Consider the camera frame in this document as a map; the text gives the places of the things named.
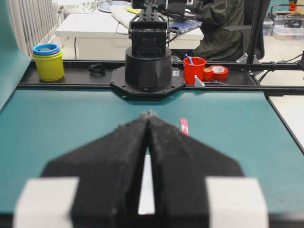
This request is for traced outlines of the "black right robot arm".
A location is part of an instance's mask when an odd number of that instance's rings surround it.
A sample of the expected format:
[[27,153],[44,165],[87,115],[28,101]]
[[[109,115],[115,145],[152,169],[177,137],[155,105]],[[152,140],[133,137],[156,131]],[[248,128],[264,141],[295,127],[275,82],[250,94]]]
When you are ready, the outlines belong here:
[[[144,93],[172,81],[169,25],[158,13],[164,0],[134,0],[140,9],[129,24],[131,46],[119,69],[128,86]],[[263,191],[233,158],[147,115],[157,228],[267,228]]]

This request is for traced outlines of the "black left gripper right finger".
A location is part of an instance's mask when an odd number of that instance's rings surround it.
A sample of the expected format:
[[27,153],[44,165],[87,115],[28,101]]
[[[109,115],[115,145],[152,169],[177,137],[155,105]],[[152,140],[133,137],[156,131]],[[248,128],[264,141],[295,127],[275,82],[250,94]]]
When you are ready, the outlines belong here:
[[155,212],[166,228],[267,228],[264,194],[239,163],[149,119]]

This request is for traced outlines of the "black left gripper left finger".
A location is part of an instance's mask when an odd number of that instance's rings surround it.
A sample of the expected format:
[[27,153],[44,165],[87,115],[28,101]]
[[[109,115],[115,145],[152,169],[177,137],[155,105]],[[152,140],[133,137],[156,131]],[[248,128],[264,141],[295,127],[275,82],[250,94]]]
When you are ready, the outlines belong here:
[[49,161],[16,203],[16,228],[119,228],[137,212],[148,120]]

